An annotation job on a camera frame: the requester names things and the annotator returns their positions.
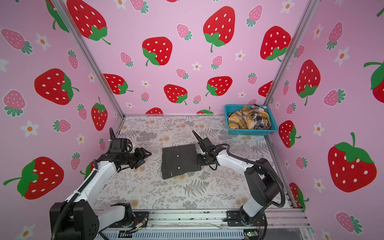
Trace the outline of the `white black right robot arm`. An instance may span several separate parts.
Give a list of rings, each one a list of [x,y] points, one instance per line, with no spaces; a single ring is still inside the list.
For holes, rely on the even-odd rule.
[[[269,206],[282,208],[286,204],[284,184],[264,158],[249,160],[231,153],[229,146],[219,146],[203,148],[203,153],[197,155],[197,162],[214,171],[222,166],[245,176],[251,197],[241,206],[239,221],[246,226],[254,224]]]

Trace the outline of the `dark grey pinstriped shirt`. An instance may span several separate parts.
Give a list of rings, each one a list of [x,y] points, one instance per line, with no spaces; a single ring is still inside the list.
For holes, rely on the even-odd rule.
[[[161,166],[163,180],[201,171],[202,167],[198,164],[197,156],[195,144],[163,148]]]

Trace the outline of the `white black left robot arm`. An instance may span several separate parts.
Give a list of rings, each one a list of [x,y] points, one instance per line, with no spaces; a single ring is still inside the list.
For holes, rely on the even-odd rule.
[[[144,148],[134,148],[130,140],[112,138],[105,154],[93,160],[94,168],[81,186],[61,203],[50,209],[52,240],[93,240],[114,223],[132,227],[143,224],[136,220],[129,203],[114,204],[106,210],[95,211],[92,206],[106,182],[116,173],[137,169],[152,155]]]

